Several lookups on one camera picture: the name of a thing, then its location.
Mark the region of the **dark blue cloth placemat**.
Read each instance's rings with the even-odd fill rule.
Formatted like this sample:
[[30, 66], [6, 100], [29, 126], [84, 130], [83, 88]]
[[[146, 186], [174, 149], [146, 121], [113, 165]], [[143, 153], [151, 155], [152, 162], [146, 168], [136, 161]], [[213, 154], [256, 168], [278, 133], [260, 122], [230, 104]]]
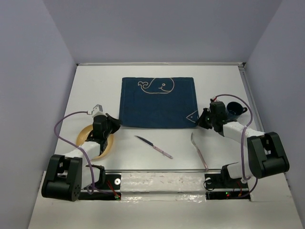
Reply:
[[119, 119], [123, 126], [193, 128], [198, 118], [192, 77], [122, 79]]

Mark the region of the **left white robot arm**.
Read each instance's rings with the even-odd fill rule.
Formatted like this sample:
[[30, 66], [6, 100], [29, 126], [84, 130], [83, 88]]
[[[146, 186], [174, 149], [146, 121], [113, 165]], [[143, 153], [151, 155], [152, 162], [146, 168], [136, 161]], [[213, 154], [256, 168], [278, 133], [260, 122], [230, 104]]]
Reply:
[[82, 188], [83, 169], [89, 169], [89, 184], [85, 189], [89, 195], [93, 195], [97, 188], [105, 184], [105, 176], [100, 172], [94, 172], [91, 159], [102, 155], [108, 145], [108, 138], [117, 132], [121, 127], [118, 119], [111, 117], [108, 113], [95, 115], [92, 123], [92, 131], [85, 142], [77, 146], [69, 140], [61, 137], [57, 131], [58, 125], [66, 118], [84, 114], [85, 111], [71, 113], [63, 117], [54, 126], [54, 134], [58, 139], [75, 147], [65, 155], [54, 154], [50, 157], [44, 181], [41, 188], [41, 195], [44, 198], [76, 201]]

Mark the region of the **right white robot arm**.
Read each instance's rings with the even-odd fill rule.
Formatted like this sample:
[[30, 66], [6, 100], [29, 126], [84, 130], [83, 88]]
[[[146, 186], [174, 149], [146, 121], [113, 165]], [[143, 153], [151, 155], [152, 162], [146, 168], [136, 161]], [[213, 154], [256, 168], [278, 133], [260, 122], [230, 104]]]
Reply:
[[223, 102], [211, 102], [209, 108], [203, 109], [197, 124], [240, 144], [240, 161], [224, 165], [221, 169], [219, 181], [224, 187], [232, 186], [237, 179], [246, 183], [252, 177], [261, 179], [290, 169], [280, 136], [275, 132], [253, 130], [228, 119]]

